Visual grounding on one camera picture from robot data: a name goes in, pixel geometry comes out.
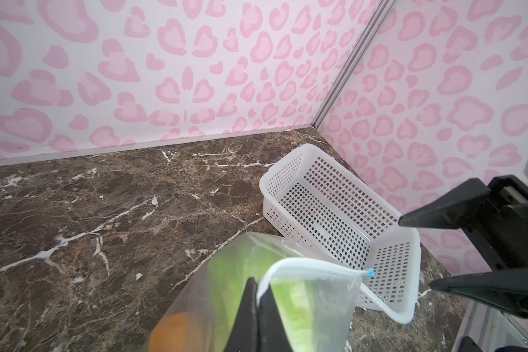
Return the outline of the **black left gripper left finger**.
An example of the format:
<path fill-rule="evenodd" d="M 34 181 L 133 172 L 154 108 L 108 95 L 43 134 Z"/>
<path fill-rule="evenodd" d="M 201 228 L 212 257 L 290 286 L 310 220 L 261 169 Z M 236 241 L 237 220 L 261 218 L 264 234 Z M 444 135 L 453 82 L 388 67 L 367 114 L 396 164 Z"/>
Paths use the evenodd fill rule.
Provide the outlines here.
<path fill-rule="evenodd" d="M 257 305 L 258 283 L 254 277 L 247 280 L 241 297 L 233 329 L 224 351 L 256 352 L 259 349 L 259 322 Z"/>

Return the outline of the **brown toy bread roll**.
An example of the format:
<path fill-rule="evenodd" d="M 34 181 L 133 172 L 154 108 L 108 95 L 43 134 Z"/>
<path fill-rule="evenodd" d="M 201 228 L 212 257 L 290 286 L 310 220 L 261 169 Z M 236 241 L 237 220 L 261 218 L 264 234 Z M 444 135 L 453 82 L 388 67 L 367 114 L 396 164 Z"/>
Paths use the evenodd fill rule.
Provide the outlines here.
<path fill-rule="evenodd" d="M 203 330 L 191 313 L 181 312 L 161 319 L 150 334 L 148 351 L 200 351 Z"/>

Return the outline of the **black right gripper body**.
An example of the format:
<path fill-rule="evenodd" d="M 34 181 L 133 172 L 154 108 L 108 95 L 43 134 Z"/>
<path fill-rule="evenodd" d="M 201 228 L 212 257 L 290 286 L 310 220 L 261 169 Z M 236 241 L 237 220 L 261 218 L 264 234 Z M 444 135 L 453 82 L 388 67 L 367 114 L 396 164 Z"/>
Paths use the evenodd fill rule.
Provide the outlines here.
<path fill-rule="evenodd" d="M 490 193 L 461 229 L 493 271 L 528 268 L 528 186 L 493 178 Z"/>

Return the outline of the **green toy lettuce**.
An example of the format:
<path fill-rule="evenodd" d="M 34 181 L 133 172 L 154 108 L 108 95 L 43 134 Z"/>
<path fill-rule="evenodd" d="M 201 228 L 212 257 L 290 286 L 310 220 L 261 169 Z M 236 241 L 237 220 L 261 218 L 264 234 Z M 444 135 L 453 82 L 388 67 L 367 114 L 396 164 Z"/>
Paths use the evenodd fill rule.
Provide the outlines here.
<path fill-rule="evenodd" d="M 208 289 L 214 308 L 214 350 L 224 350 L 233 329 L 246 281 L 259 280 L 277 261 L 298 254 L 276 236 L 245 233 L 208 263 Z M 271 283 L 287 338 L 294 351 L 315 351 L 311 284 L 298 279 Z"/>

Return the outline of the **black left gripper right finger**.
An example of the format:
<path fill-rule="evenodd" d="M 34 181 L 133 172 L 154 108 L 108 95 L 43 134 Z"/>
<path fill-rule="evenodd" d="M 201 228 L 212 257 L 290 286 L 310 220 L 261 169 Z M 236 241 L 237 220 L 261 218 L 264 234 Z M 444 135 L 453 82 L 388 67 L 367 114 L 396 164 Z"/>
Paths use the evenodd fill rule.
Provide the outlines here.
<path fill-rule="evenodd" d="M 271 286 L 267 288 L 258 305 L 258 350 L 260 352 L 292 352 L 280 311 Z"/>

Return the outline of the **clear zip top bag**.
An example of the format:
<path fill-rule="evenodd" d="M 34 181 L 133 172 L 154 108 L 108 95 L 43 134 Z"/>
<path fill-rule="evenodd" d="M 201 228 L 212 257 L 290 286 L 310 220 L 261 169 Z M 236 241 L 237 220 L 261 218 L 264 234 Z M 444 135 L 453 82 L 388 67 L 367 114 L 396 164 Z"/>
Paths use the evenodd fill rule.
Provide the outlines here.
<path fill-rule="evenodd" d="M 144 351 L 342 351 L 373 277 L 287 238 L 244 233 L 194 274 Z"/>

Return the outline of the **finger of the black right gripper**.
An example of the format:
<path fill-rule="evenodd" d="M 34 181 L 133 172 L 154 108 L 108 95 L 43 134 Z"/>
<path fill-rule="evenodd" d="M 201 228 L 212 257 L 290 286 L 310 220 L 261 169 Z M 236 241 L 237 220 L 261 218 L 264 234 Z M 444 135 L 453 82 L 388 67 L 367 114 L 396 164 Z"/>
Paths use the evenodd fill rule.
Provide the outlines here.
<path fill-rule="evenodd" d="M 429 286 L 528 319 L 528 268 L 450 277 L 434 280 Z"/>
<path fill-rule="evenodd" d="M 401 227 L 460 229 L 484 205 L 491 189 L 481 180 L 471 178 L 432 203 L 402 215 Z"/>

